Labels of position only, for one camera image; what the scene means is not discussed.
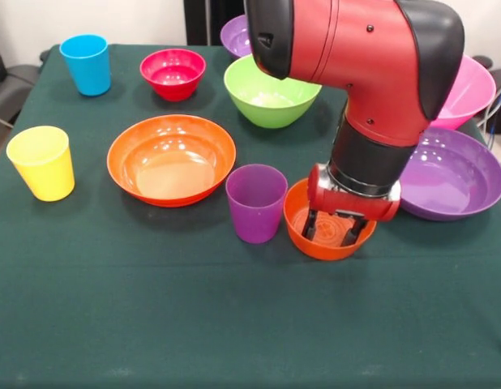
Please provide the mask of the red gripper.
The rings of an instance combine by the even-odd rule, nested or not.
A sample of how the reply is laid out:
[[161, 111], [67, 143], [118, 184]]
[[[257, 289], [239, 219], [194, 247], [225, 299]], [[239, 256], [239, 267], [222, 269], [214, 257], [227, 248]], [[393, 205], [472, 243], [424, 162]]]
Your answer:
[[339, 184], [326, 165], [316, 164], [308, 176], [307, 196], [309, 210], [302, 236], [306, 239], [314, 238], [318, 212], [351, 215], [353, 226], [341, 242], [342, 246], [351, 246], [357, 242], [366, 226], [366, 220], [389, 221], [395, 216], [400, 206], [400, 182], [395, 182], [383, 197], [367, 197]]

